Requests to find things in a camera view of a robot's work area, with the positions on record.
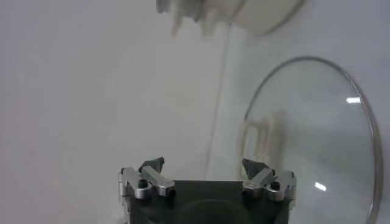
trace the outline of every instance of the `white wall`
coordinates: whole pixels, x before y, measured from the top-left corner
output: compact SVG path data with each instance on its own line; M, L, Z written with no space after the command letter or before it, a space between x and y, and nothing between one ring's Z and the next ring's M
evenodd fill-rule
M385 161L384 196L378 223L389 223L389 9L387 0L313 0L306 1L292 20L263 38L250 37L234 27L230 34L207 177L235 178L237 132L262 79L290 58L302 55L323 57L350 72L377 118Z
M113 223L117 171L203 179L225 27L155 1L0 1L0 223Z

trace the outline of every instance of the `round glass lid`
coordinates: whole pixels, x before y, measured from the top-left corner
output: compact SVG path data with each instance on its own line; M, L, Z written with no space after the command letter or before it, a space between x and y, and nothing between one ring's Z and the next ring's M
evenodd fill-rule
M314 57L287 61L260 85L244 123L242 157L296 174L292 224L375 222L378 133L364 96L342 69Z

